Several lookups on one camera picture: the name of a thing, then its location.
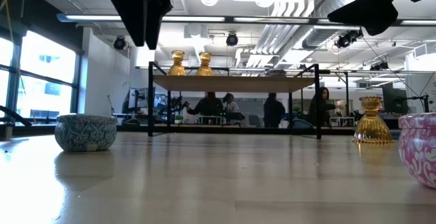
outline computer screen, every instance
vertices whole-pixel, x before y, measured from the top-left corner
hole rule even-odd
[[[396,114],[407,114],[407,94],[405,90],[394,89],[392,83],[382,86],[384,111]]]
[[[153,98],[155,95],[156,88],[153,87]],[[129,95],[129,109],[137,108],[147,108],[148,107],[148,95],[149,95],[149,88],[130,88],[130,95]]]

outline spotlight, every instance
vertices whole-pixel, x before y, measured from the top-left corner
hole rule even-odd
[[[229,33],[227,40],[225,41],[228,46],[235,46],[238,44],[238,37],[236,33]]]
[[[357,41],[358,38],[363,37],[362,29],[359,31],[351,30],[346,34],[340,35],[339,39],[334,43],[337,48],[346,48],[350,44]]]
[[[114,42],[114,48],[116,50],[125,50],[128,47],[129,44],[125,41],[124,36],[116,37],[116,40]]]

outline wooden table surface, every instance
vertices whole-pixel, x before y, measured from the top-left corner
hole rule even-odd
[[[396,144],[288,135],[118,133],[62,153],[54,136],[0,142],[0,223],[431,224],[436,191]]]
[[[314,78],[241,76],[153,76],[167,91],[215,91],[246,93],[292,93],[315,82]]]

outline gold glass candlestick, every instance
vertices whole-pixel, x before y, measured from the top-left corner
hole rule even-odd
[[[394,143],[388,126],[377,116],[381,97],[361,97],[359,100],[365,115],[357,124],[353,141],[357,143]]]
[[[171,52],[171,54],[174,64],[170,68],[168,75],[185,76],[186,75],[185,68],[182,66],[183,56],[185,55],[185,53],[182,50],[175,50]]]
[[[197,76],[211,76],[212,68],[209,67],[209,63],[211,61],[212,55],[207,52],[202,52],[200,56],[200,60],[202,61],[201,66],[198,68],[196,75]]]

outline wall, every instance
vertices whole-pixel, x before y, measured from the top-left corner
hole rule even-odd
[[[147,87],[145,69],[135,69],[140,49],[133,48],[129,59],[96,37],[92,29],[83,34],[82,69],[80,74],[79,113],[110,115],[108,95],[115,113],[121,113],[130,87]]]
[[[413,53],[406,56],[407,71],[436,71],[436,54],[426,54],[416,59]],[[433,74],[412,74],[406,77],[408,85],[407,97],[418,95],[429,95],[429,110],[436,111],[436,76]],[[422,103],[419,99],[407,101],[407,105],[412,111],[421,113],[424,112]]]

